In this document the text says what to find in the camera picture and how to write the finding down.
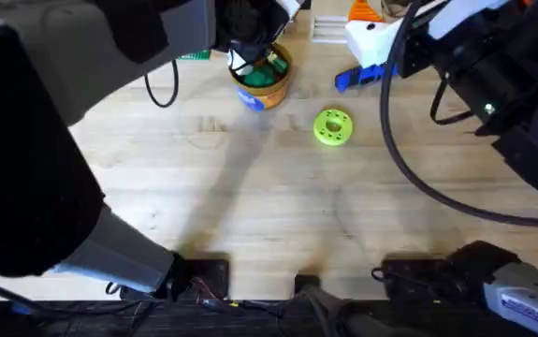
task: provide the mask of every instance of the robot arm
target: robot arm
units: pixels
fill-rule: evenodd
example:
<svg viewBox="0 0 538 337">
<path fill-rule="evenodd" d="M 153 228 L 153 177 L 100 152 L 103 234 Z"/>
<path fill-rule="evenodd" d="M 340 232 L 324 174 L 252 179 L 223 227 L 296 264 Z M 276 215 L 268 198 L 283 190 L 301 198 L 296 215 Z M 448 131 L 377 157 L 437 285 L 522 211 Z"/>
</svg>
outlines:
<svg viewBox="0 0 538 337">
<path fill-rule="evenodd" d="M 216 40 L 214 0 L 0 3 L 67 125 L 102 98 Z"/>
<path fill-rule="evenodd" d="M 188 52 L 254 61 L 297 8 L 290 0 L 0 2 L 0 275 L 55 268 L 168 300 L 194 274 L 213 272 L 225 285 L 224 261 L 193 265 L 105 205 L 67 126 Z"/>
</svg>

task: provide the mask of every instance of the green ring toy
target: green ring toy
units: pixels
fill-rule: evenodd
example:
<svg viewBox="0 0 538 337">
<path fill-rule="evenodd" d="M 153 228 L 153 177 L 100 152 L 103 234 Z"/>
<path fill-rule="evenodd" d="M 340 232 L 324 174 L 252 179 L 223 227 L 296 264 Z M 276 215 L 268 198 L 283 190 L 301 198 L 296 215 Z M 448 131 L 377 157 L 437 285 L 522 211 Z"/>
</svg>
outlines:
<svg viewBox="0 0 538 337">
<path fill-rule="evenodd" d="M 337 109 L 322 111 L 314 119 L 314 136 L 330 146 L 343 145 L 354 131 L 350 116 Z"/>
</svg>

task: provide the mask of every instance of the blue label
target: blue label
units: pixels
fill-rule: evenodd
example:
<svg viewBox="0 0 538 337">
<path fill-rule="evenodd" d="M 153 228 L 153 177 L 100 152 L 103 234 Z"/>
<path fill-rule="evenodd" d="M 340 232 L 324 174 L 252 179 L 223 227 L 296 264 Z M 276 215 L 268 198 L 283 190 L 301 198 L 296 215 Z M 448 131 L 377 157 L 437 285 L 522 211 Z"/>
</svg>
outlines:
<svg viewBox="0 0 538 337">
<path fill-rule="evenodd" d="M 502 305 L 510 310 L 513 310 L 534 320 L 535 322 L 538 322 L 538 309 L 528 305 L 521 300 L 502 294 Z"/>
<path fill-rule="evenodd" d="M 248 108 L 254 111 L 261 111 L 265 108 L 265 105 L 262 104 L 262 102 L 258 98 L 250 95 L 248 92 L 239 87 L 238 96 L 240 97 L 243 104 L 245 104 Z"/>
</svg>

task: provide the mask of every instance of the orange object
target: orange object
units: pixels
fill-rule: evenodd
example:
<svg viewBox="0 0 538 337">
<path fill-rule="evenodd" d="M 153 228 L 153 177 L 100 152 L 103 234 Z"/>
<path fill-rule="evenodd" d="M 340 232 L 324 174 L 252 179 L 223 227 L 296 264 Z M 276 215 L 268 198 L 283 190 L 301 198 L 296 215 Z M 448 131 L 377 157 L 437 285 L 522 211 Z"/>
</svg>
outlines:
<svg viewBox="0 0 538 337">
<path fill-rule="evenodd" d="M 383 18 L 372 9 L 366 0 L 356 0 L 350 8 L 348 21 L 385 22 Z"/>
</svg>

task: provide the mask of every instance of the white label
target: white label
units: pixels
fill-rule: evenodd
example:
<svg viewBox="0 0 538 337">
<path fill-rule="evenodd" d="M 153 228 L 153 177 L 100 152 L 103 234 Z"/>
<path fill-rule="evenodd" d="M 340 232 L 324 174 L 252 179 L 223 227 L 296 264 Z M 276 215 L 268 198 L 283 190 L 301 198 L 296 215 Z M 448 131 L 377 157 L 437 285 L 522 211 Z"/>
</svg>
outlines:
<svg viewBox="0 0 538 337">
<path fill-rule="evenodd" d="M 502 305 L 512 311 L 538 322 L 538 309 L 522 300 L 502 294 Z"/>
</svg>

